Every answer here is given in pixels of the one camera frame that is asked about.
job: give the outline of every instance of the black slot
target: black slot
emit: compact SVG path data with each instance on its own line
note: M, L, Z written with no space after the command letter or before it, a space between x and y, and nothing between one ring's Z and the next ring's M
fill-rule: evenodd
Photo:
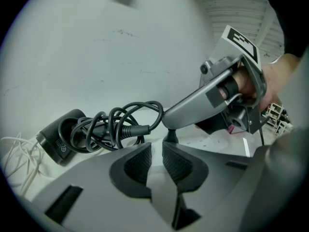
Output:
M237 162L237 161L228 161L226 163L227 166L233 167L233 168L238 168L238 169L242 169L242 170L246 170L248 165L246 163L243 162Z
M82 191L81 187L69 186L45 214L56 223L61 224Z

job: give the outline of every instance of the cable strain relief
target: cable strain relief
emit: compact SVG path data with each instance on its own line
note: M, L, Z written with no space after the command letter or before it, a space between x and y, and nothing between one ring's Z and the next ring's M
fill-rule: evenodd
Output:
M149 125L146 126L123 126L121 139L129 138L129 137L138 137L149 135Z

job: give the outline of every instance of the ceiling beam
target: ceiling beam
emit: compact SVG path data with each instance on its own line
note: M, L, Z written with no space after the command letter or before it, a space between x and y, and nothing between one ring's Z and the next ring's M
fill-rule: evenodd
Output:
M265 39L266 35L269 32L269 29L271 28L274 22L275 17L276 13L274 9L270 6L269 3L267 3L264 19L262 21L261 27L254 41L257 47L259 47L263 42L263 40Z

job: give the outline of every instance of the white wall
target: white wall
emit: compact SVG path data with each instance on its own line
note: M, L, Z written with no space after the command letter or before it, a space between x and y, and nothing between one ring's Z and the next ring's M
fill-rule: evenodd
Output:
M74 108L169 107L213 48L197 0L30 0L0 53L0 137L32 137Z

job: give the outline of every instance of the table surface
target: table surface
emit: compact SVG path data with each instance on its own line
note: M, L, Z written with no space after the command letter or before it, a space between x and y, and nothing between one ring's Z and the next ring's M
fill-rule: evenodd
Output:
M141 125L152 124L157 116L157 113L152 110L142 110L134 113L134 117ZM146 142L152 143L152 167L150 171L156 167L163 166L162 162L162 140L167 134L167 129L162 123L151 132L150 135L145 136ZM216 131L212 135L206 134L204 131L197 129L195 125L187 126L185 128L177 130L177 136L180 144L198 148L201 150L207 150L211 152L220 152L231 155L246 156L245 146L243 138L247 139L250 156L253 156L257 147L261 145L261 139L259 134L255 133L251 135L247 132L241 132L237 134L229 134L226 130ZM131 145L135 139L126 139L123 141L123 145ZM77 163L86 160L88 158L103 155L109 153L108 150L101 149L100 151L89 153L89 154L74 154L71 160L66 164L56 164L47 155L44 154L42 162L40 164L40 170L52 177L59 177L65 171L76 165ZM7 155L1 159L1 165L3 166ZM17 158L10 161L7 166L7 172L14 169L17 164ZM25 177L26 164L16 171L12 176L8 178L9 182L21 182ZM34 197L46 187L52 180L47 179L41 175L36 175L28 191L25 194L25 198L32 201ZM20 187L12 188L13 191L18 194Z

